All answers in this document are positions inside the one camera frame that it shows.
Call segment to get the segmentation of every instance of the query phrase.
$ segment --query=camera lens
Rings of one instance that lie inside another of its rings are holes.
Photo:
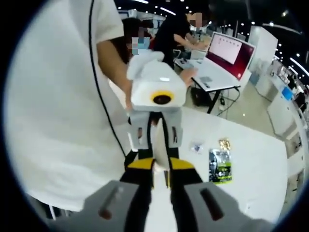
[[[167,95],[158,95],[154,97],[153,101],[158,105],[165,105],[171,101],[171,97]]]

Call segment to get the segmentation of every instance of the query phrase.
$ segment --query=face mask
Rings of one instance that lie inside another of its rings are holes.
[[[139,51],[147,50],[150,44],[149,37],[133,37],[132,38],[132,54],[138,55]]]

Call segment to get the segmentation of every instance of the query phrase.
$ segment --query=black cable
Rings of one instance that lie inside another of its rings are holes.
[[[227,91],[227,97],[230,96],[230,90]]]
[[[108,119],[108,123],[109,123],[109,125],[110,125],[110,127],[112,129],[112,133],[114,134],[115,139],[117,140],[117,143],[120,146],[120,149],[121,149],[123,155],[126,157],[126,153],[125,153],[123,147],[121,146],[121,143],[120,143],[120,141],[119,141],[119,139],[117,137],[117,134],[115,132],[114,127],[112,126],[111,117],[110,117],[110,115],[109,115],[109,113],[107,111],[107,107],[106,107],[106,105],[104,103],[104,100],[102,98],[102,95],[101,95],[101,92],[100,92],[100,88],[99,88],[99,85],[98,85],[98,77],[97,77],[97,72],[96,72],[96,68],[95,68],[95,63],[94,63],[94,58],[93,58],[93,51],[92,51],[92,43],[91,43],[92,42],[91,23],[92,23],[93,5],[94,5],[94,0],[91,1],[90,14],[89,14],[89,25],[88,25],[89,26],[89,31],[88,31],[89,32],[89,51],[90,51],[90,59],[91,59],[92,72],[93,72],[93,76],[95,78],[98,95],[100,97],[101,103],[103,105],[103,108],[105,110],[105,113],[106,113],[106,116],[107,116],[107,119]]]
[[[223,112],[227,111],[229,108],[231,108],[231,106],[238,100],[238,98],[240,97],[240,91],[238,90],[237,87],[234,87],[234,89],[238,92],[238,96],[236,97],[236,99],[229,105],[229,107],[227,107],[225,110],[221,111],[219,114],[217,114],[217,116],[219,116],[220,114],[222,114]]]

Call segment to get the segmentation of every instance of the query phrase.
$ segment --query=small package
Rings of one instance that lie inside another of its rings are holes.
[[[229,150],[209,150],[209,181],[223,184],[232,180],[231,156]]]
[[[190,143],[190,150],[197,153],[197,154],[202,154],[203,144],[204,144],[204,142],[202,142],[202,141],[192,141]]]

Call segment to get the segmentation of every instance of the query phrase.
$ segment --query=black ceiling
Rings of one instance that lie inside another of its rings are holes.
[[[309,71],[309,62],[306,64],[306,53],[309,51],[307,33],[306,1],[300,0],[148,0],[149,4],[140,3],[133,0],[115,0],[118,7],[123,10],[137,9],[141,12],[156,12],[157,14],[168,15],[158,7],[164,7],[175,13],[194,9],[203,9],[207,6],[211,9],[214,21],[218,25],[231,25],[235,28],[236,21],[239,21],[239,32],[244,35],[250,32],[251,22],[262,26],[263,23],[273,22],[275,25],[285,26],[300,32],[301,34],[279,29],[275,27],[264,27],[276,38],[281,47],[278,46],[276,55],[283,57],[284,65],[293,65],[294,69],[302,76],[305,74],[300,68],[290,61],[294,58]],[[301,79],[304,84],[309,85],[309,77],[305,75]]]

